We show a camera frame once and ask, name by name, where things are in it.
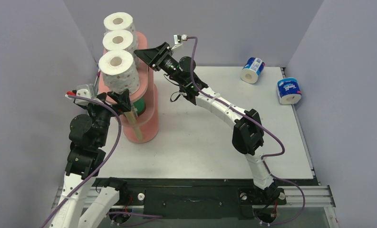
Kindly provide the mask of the green brown roll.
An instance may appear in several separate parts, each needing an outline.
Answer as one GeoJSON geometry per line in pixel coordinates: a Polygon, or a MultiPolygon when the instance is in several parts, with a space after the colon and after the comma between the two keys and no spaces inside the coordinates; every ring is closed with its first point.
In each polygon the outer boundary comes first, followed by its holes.
{"type": "Polygon", "coordinates": [[[132,111],[135,117],[140,116],[146,109],[145,100],[143,97],[132,103],[132,111]]]}

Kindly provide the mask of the white dotted toilet roll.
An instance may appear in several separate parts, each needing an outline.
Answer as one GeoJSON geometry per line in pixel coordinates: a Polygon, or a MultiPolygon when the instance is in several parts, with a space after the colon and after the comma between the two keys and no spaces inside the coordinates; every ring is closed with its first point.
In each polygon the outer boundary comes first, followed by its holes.
{"type": "Polygon", "coordinates": [[[102,44],[106,51],[124,50],[133,54],[138,48],[138,39],[128,30],[114,30],[104,35],[102,44]]]}
{"type": "Polygon", "coordinates": [[[110,91],[121,93],[128,89],[130,94],[140,87],[139,73],[134,57],[125,50],[111,50],[99,60],[99,69],[105,86],[110,91]]]}
{"type": "Polygon", "coordinates": [[[105,17],[104,26],[107,32],[115,30],[127,30],[135,33],[135,25],[133,17],[126,12],[116,12],[105,17]]]}

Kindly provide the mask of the blue Tempo packaged roll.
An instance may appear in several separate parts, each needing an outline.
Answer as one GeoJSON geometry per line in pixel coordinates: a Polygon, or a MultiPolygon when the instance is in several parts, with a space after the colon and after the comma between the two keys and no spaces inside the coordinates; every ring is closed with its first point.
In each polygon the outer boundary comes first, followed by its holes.
{"type": "Polygon", "coordinates": [[[278,81],[277,95],[281,105],[297,104],[302,97],[302,92],[297,79],[288,77],[278,81]]]}

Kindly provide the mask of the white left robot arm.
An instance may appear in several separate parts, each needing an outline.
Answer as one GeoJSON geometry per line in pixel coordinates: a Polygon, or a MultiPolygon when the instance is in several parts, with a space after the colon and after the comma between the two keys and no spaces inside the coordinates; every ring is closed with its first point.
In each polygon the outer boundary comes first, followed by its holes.
{"type": "Polygon", "coordinates": [[[96,228],[110,208],[128,200],[126,182],[118,178],[105,179],[99,195],[84,209],[99,170],[108,161],[122,132],[120,115],[131,111],[129,90],[82,96],[82,90],[66,93],[66,98],[87,110],[70,123],[70,152],[64,174],[64,184],[57,207],[44,221],[44,228],[96,228]]]}

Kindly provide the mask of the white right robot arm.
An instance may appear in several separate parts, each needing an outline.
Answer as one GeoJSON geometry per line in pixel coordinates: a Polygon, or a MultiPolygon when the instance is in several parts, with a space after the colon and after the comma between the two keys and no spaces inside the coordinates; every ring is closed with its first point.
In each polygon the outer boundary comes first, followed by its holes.
{"type": "Polygon", "coordinates": [[[256,150],[264,144],[264,129],[256,110],[240,109],[220,97],[194,72],[194,59],[183,57],[179,61],[175,60],[166,42],[155,48],[135,50],[134,54],[152,70],[163,70],[179,87],[179,92],[186,100],[208,110],[232,129],[232,145],[247,160],[256,188],[255,197],[259,202],[285,199],[283,190],[271,176],[262,156],[256,154],[256,150]]]}

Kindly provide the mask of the pink three-tier wooden shelf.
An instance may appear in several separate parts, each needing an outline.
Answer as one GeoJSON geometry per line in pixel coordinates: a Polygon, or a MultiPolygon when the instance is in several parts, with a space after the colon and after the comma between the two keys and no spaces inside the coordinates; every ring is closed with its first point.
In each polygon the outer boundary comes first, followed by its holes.
{"type": "Polygon", "coordinates": [[[140,32],[114,30],[104,35],[103,46],[98,92],[129,90],[132,110],[120,115],[124,135],[133,143],[146,143],[159,130],[158,91],[153,70],[134,53],[147,48],[146,37],[140,32]]]}

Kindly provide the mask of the blue white packaged roll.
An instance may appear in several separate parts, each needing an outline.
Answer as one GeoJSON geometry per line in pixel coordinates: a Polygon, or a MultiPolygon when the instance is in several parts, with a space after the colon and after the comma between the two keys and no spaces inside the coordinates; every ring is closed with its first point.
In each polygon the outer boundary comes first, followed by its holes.
{"type": "Polygon", "coordinates": [[[249,58],[241,70],[241,80],[249,84],[255,84],[264,67],[265,63],[260,58],[249,58]]]}

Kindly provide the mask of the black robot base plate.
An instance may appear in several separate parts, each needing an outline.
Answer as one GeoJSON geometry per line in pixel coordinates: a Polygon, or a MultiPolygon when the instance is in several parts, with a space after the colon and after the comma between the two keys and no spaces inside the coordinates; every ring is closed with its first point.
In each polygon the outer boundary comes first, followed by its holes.
{"type": "Polygon", "coordinates": [[[142,209],[164,219],[252,219],[286,205],[273,183],[260,190],[251,179],[122,179],[121,196],[111,211],[142,209]]]}

